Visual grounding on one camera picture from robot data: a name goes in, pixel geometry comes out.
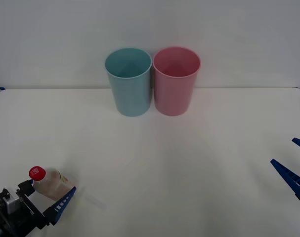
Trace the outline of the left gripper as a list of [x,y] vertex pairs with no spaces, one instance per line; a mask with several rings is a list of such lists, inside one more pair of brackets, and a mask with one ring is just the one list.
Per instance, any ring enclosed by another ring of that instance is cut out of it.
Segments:
[[16,193],[6,193],[6,231],[8,237],[25,237],[34,229],[55,225],[74,196],[76,187],[51,205],[48,198],[35,193],[33,180],[18,185]]

